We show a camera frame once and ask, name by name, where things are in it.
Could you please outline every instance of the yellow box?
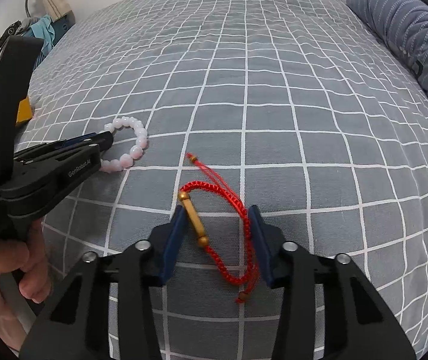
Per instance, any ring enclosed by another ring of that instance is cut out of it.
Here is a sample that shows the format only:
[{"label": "yellow box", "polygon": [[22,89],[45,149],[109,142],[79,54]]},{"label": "yellow box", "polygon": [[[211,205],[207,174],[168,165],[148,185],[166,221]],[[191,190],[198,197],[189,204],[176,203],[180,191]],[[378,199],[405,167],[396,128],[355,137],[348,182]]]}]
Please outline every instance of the yellow box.
[{"label": "yellow box", "polygon": [[17,124],[24,123],[32,119],[32,109],[30,108],[29,98],[26,97],[19,103],[17,112]]}]

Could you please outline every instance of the bed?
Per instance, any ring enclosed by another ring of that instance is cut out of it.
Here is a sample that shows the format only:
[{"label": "bed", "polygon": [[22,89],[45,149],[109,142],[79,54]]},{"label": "bed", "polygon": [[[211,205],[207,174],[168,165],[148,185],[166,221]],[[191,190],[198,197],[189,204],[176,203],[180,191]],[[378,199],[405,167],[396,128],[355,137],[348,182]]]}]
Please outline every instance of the bed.
[{"label": "bed", "polygon": [[[50,263],[114,254],[169,220],[178,189],[203,179],[195,153],[265,220],[313,253],[349,253],[428,349],[428,97],[343,0],[124,0],[76,24],[35,70],[34,118],[17,149],[135,116],[150,144],[135,165],[97,173],[45,218]],[[104,159],[133,145],[117,132]],[[239,218],[193,201],[211,243],[244,268]],[[282,293],[259,283],[237,305],[189,233],[175,276],[151,292],[166,359],[268,359]],[[116,288],[110,341],[118,358]],[[316,293],[315,358],[323,355]]]}]

